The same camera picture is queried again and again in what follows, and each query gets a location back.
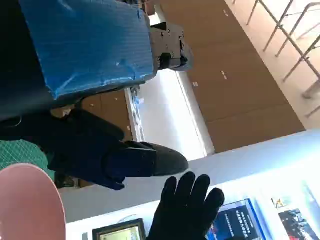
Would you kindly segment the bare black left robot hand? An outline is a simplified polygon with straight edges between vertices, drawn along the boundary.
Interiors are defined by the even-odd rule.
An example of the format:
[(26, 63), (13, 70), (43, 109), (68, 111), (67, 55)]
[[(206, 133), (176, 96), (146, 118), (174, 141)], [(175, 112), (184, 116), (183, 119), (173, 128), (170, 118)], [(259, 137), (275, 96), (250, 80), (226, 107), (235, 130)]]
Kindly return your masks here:
[(142, 85), (160, 70), (181, 72), (194, 56), (183, 29), (151, 25), (139, 7), (117, 0), (3, 0), (0, 3), (0, 138), (25, 140), (60, 174), (116, 191), (126, 178), (188, 169), (179, 152), (124, 141), (114, 124), (81, 108), (51, 110)]

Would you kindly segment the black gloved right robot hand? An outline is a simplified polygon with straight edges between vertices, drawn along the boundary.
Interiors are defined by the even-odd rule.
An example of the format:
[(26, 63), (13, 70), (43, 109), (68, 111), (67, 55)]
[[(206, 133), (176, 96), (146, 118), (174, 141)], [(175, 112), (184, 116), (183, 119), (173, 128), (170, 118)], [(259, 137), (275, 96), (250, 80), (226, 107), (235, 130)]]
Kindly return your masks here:
[(210, 177), (189, 171), (179, 180), (172, 176), (164, 184), (148, 240), (204, 240), (225, 195), (219, 188), (208, 191)]

